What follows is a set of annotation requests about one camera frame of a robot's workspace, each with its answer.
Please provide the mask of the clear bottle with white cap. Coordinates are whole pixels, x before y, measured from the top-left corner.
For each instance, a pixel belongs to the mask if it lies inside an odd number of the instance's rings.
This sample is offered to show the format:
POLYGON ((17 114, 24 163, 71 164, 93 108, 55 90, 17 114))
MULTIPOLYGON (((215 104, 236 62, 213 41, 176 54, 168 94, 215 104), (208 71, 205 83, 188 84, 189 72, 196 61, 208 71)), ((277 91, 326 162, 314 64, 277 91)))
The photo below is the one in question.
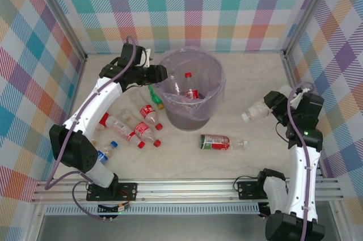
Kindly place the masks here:
POLYGON ((265 104, 263 100, 259 100, 242 114, 242 119, 246 123, 249 123, 266 118, 270 114, 271 109, 265 104))

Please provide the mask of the red-label red-cap plastic bottle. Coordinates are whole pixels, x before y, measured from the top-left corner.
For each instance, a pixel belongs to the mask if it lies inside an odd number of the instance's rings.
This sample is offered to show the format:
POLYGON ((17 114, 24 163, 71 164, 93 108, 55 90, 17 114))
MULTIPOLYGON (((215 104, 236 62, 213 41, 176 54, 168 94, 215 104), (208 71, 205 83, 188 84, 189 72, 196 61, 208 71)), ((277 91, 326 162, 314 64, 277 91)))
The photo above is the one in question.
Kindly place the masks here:
POLYGON ((161 130, 163 128, 163 125, 159 122, 156 111, 150 104, 143 106, 140 109, 140 114, 148 124, 155 126, 156 130, 161 130))
POLYGON ((151 142, 155 147, 160 147, 161 141, 156 139, 151 128, 144 122, 137 124, 134 132, 141 140, 151 142))
POLYGON ((184 74, 184 80, 182 83, 183 92, 186 97, 192 100, 199 99, 199 83, 197 79, 192 75, 191 72, 187 72, 184 74))
POLYGON ((126 140, 132 145, 137 146, 139 149, 142 149, 145 146, 144 141, 142 141, 135 132, 131 132, 127 135, 126 140))

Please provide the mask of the clear bottle with brown residue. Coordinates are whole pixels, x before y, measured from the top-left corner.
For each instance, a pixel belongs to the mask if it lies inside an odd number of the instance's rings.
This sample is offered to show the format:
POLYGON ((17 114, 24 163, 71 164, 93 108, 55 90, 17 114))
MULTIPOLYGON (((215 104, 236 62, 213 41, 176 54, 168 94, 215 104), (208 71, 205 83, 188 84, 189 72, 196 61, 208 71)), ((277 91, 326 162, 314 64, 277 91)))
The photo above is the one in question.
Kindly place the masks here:
POLYGON ((129 109, 122 109, 119 113, 119 118, 129 126, 132 126, 134 123, 134 115, 129 109))
POLYGON ((99 136, 101 131, 104 129, 104 126, 101 124, 98 124, 91 136, 90 142, 92 143, 93 146, 97 146, 99 143, 99 136))

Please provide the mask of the clear bottle with barcode label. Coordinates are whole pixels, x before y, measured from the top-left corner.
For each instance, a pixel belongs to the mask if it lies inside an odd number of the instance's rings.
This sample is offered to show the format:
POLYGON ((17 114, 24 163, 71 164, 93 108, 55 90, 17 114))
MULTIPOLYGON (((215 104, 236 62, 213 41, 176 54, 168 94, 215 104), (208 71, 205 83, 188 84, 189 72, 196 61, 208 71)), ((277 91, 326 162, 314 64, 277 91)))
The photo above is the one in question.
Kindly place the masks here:
POLYGON ((131 128, 121 120, 109 116, 105 121, 106 127, 110 128, 113 132, 118 134, 119 136, 126 138, 129 136, 133 131, 131 128))

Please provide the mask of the red-label bottle with green base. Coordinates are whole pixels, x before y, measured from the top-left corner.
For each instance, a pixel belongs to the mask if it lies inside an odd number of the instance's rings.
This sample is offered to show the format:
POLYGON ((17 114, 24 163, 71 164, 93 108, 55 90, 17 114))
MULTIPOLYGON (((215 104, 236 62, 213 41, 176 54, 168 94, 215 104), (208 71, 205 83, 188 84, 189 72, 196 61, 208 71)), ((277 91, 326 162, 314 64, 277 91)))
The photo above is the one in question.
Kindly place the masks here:
POLYGON ((246 140, 224 135, 201 134, 199 139, 199 148, 202 150, 240 150, 247 147, 246 140))

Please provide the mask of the blue-label bottle with blue cap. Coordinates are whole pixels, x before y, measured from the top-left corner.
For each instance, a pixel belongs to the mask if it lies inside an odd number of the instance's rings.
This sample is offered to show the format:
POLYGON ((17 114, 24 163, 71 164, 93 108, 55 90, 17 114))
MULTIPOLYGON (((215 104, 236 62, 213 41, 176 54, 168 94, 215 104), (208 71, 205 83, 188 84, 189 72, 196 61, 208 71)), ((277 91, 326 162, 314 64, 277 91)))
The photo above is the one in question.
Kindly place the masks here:
POLYGON ((102 146, 98 150, 98 160, 102 164, 106 164, 113 156, 115 149, 118 147, 117 142, 111 141, 108 145, 102 146))

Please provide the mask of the green bottle with orange cap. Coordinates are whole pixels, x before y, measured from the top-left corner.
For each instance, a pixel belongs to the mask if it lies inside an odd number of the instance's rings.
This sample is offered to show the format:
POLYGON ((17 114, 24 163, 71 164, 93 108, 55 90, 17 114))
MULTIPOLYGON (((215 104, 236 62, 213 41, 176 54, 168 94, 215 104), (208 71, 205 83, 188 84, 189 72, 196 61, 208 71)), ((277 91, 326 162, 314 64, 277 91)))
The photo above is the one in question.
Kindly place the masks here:
POLYGON ((162 100, 160 99, 160 97, 155 93, 155 91, 153 90, 153 87, 151 85, 148 85, 148 90, 151 96, 151 100, 157 105, 157 108, 159 110, 163 110, 164 109, 164 104, 162 102, 162 100))

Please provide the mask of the left small controller board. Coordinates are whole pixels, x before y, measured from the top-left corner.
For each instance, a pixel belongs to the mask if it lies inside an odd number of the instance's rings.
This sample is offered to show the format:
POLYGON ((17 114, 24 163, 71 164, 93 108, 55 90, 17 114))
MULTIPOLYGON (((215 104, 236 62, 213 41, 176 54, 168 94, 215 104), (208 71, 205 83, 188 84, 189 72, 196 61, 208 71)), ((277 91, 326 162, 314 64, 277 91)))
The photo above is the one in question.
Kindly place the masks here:
POLYGON ((118 204, 116 206, 98 205, 97 214, 103 222, 113 222, 113 220, 115 220, 120 214, 128 210, 129 207, 130 204, 128 202, 118 204))

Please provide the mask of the right aluminium side rail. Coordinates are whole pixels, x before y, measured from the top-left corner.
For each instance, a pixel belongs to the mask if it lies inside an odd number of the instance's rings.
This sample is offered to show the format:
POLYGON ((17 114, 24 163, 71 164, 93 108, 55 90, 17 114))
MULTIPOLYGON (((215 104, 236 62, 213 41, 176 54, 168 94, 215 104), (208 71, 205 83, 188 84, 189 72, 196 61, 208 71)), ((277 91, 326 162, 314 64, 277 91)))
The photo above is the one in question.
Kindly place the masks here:
MULTIPOLYGON (((289 58, 285 58, 285 56, 281 54, 281 60, 286 76, 288 78, 288 83, 293 88, 293 91, 291 91, 288 94, 288 98, 290 98, 291 101, 299 88, 309 88, 310 89, 309 93, 316 94, 315 86, 311 82, 301 82, 301 83, 297 82, 296 76, 293 74, 292 65, 290 63, 289 58)), ((292 110, 294 108, 290 105, 290 102, 288 103, 288 108, 286 110, 288 111, 287 118, 290 118, 290 120, 292 120, 292 110)), ((304 170, 313 169, 313 167, 315 167, 314 170, 311 170, 312 175, 317 175, 318 177, 327 177, 327 172, 324 163, 322 162, 320 157, 323 150, 323 144, 321 151, 316 151, 315 148, 306 146, 305 141, 302 138, 295 124, 293 124, 293 128, 297 132, 297 135, 302 142, 302 147, 294 145, 289 149, 290 162, 291 162, 290 165, 291 175, 302 176, 304 170)))

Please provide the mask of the aluminium side rail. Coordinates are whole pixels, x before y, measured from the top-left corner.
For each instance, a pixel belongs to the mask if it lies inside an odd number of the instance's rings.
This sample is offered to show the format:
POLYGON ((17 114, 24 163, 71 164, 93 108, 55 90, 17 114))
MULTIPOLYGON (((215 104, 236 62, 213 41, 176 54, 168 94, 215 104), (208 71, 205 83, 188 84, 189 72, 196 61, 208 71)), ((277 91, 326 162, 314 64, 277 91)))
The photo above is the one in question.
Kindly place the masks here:
MULTIPOLYGON (((285 56, 281 54, 281 60, 286 76, 288 78, 288 83, 293 88, 293 91, 291 91, 288 94, 288 98, 290 98, 291 101, 299 88, 309 88, 310 89, 309 93, 316 94, 315 86, 311 82, 301 82, 301 83, 297 82, 296 76, 293 74, 292 65, 290 63, 289 58, 285 58, 285 56)), ((292 110, 294 108, 290 105, 290 102, 288 103, 288 108, 286 110, 288 111, 287 118, 290 118, 290 120, 292 120, 292 110)), ((295 124, 293 124, 293 128, 297 132, 297 135, 302 142, 302 147, 294 145, 289 149, 290 162, 291 162, 290 165, 291 175, 302 176, 304 170, 313 169, 313 167, 315 167, 314 170, 311 170, 312 175, 317 175, 318 177, 327 177, 327 172, 324 163, 322 162, 320 157, 323 150, 323 144, 321 151, 316 151, 315 148, 306 146, 305 141, 302 138, 295 124)))
MULTIPOLYGON (((80 87, 80 84, 81 84, 81 81, 82 81, 82 76, 83 76, 83 73, 85 71, 85 66, 86 66, 86 62, 87 62, 88 58, 89 58, 89 54, 85 54, 85 59, 81 64, 81 68, 79 70, 77 80, 75 80, 73 82, 74 87, 73 87, 73 90, 71 92, 71 98, 65 103, 67 111, 65 113, 62 113, 61 119, 58 122, 58 124, 60 124, 60 125, 62 125, 73 114, 74 104, 75 104, 76 99, 77 99, 78 90, 79 90, 79 87, 80 87)), ((62 175, 60 177, 56 177, 56 179, 59 179, 59 180, 61 180, 64 177, 67 177, 68 175, 78 173, 77 169, 74 169, 72 167, 67 167, 67 166, 64 167, 61 163, 57 163, 57 159, 54 159, 52 151, 50 151, 50 157, 53 160, 52 160, 52 163, 51 163, 52 166, 51 166, 51 169, 50 169, 50 173, 48 174, 47 181, 52 181, 54 179, 54 175, 56 174, 58 168, 66 170, 64 175, 62 175)))

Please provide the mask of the left aluminium side rail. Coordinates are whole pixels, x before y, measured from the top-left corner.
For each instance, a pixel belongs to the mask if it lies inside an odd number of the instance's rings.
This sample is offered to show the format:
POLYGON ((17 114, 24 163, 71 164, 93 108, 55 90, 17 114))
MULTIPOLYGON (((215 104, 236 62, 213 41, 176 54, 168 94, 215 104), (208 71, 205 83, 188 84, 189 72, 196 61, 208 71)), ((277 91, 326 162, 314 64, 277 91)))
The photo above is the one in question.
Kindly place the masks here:
MULTIPOLYGON (((83 76, 83 73, 85 71, 85 66, 86 66, 86 62, 87 62, 88 58, 89 58, 89 54, 85 54, 85 59, 81 64, 81 68, 79 70, 77 80, 75 80, 73 82, 74 87, 73 87, 73 90, 71 92, 71 98, 65 103, 67 111, 65 113, 62 113, 61 119, 58 122, 58 124, 60 124, 60 125, 62 125, 73 114, 74 104, 75 104, 76 99, 77 99, 78 90, 79 90, 79 87, 80 87, 80 84, 81 84, 81 81, 82 81, 82 76, 83 76)), ((58 168, 66 170, 64 175, 62 175, 60 177, 56 177, 56 179, 59 179, 59 180, 61 180, 64 177, 67 177, 68 175, 78 173, 77 169, 74 169, 72 167, 67 167, 67 166, 64 167, 61 163, 57 163, 57 159, 54 159, 52 151, 50 151, 50 157, 53 160, 52 160, 52 163, 51 163, 52 166, 51 166, 51 169, 50 169, 50 173, 48 174, 47 181, 52 181, 54 179, 54 175, 56 174, 58 168)))

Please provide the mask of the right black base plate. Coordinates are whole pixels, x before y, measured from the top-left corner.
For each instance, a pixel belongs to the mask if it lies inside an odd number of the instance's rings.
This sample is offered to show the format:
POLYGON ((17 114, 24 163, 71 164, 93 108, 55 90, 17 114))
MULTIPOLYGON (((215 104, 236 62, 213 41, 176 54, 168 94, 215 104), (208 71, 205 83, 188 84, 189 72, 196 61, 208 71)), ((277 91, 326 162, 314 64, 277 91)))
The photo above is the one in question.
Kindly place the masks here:
POLYGON ((240 200, 262 200, 265 199, 264 193, 260 190, 257 181, 238 181, 238 197, 240 200))

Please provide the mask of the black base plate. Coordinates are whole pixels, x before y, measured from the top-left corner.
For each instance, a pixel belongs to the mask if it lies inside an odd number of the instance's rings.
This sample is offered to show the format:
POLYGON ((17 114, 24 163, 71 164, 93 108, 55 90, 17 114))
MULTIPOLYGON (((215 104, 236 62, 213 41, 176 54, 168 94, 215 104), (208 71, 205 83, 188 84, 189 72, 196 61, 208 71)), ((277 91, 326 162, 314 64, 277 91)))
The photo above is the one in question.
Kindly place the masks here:
POLYGON ((137 183, 117 183, 117 186, 102 188, 95 184, 87 187, 87 201, 135 201, 137 183))
POLYGON ((262 200, 265 199, 264 193, 260 190, 257 181, 238 181, 238 197, 240 200, 262 200))

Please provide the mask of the right aluminium frame post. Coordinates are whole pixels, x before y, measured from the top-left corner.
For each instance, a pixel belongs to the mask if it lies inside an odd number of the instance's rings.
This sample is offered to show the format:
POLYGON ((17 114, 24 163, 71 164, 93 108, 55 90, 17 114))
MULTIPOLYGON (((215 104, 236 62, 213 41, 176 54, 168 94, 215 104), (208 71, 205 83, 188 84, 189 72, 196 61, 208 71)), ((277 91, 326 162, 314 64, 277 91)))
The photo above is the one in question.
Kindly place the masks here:
POLYGON ((310 0, 307 4, 306 10, 302 15, 301 20, 297 24, 295 31, 293 32, 289 42, 287 43, 286 48, 283 50, 283 55, 285 58, 291 54, 292 50, 298 44, 304 30, 306 29, 310 19, 315 14, 317 8, 319 7, 322 0, 310 0))

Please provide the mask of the aluminium frame post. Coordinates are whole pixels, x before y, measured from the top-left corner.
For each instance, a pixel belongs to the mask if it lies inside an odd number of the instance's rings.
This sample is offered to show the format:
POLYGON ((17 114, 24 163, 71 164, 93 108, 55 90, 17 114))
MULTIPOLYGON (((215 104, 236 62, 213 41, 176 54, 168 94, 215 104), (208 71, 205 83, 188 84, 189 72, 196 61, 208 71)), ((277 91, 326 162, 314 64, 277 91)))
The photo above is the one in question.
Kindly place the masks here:
POLYGON ((69 39, 69 42, 74 48, 76 54, 82 59, 83 62, 86 62, 87 53, 81 46, 81 42, 76 36, 76 33, 73 31, 73 28, 71 27, 58 0, 45 0, 45 1, 49 5, 49 8, 52 11, 55 19, 59 22, 61 28, 63 29, 65 36, 69 39))
POLYGON ((286 48, 283 50, 283 55, 285 58, 291 54, 292 50, 298 44, 304 30, 306 29, 310 19, 315 14, 317 8, 319 7, 322 0, 310 0, 307 4, 306 10, 302 15, 301 20, 297 24, 295 31, 293 32, 289 42, 287 43, 286 48))

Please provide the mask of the left aluminium frame post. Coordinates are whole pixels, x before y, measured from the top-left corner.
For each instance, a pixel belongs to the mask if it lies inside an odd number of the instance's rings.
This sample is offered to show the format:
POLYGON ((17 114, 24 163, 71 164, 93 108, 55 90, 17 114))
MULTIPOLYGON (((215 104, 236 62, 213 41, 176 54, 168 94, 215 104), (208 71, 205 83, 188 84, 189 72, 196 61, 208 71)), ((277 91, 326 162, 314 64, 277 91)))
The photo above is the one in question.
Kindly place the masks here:
POLYGON ((86 62, 87 53, 81 46, 81 42, 76 36, 76 33, 73 31, 73 28, 71 27, 58 0, 45 0, 45 1, 49 5, 49 8, 52 11, 55 19, 59 22, 61 28, 63 29, 65 36, 69 39, 69 42, 74 48, 76 54, 82 59, 83 62, 86 62))

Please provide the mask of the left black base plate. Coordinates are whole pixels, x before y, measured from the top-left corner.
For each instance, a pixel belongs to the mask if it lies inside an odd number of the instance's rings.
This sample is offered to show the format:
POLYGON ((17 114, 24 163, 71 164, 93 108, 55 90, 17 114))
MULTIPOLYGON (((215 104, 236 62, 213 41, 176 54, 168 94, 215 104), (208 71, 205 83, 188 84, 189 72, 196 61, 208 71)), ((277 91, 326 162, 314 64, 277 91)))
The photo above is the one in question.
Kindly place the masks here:
POLYGON ((102 188, 95 184, 87 187, 87 201, 135 201, 137 183, 117 183, 117 186, 102 188))

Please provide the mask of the long aluminium mounting rail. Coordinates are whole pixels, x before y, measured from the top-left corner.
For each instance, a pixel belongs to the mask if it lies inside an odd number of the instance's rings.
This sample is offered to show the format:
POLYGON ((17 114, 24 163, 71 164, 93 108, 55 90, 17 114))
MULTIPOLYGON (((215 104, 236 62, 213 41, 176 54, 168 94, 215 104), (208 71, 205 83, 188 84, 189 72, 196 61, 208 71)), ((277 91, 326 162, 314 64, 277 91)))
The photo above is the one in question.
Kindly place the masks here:
MULTIPOLYGON (((50 190, 45 182, 38 183, 32 204, 71 204, 73 186, 79 179, 63 179, 50 190)), ((131 203, 224 203, 224 202, 268 202, 267 199, 240 200, 232 188, 233 179, 171 179, 171 180, 121 180, 122 183, 137 183, 136 200, 131 203)), ((75 188, 75 198, 80 204, 93 204, 86 200, 86 185, 75 188)), ((337 179, 318 177, 315 186, 316 201, 341 201, 343 192, 337 179)))

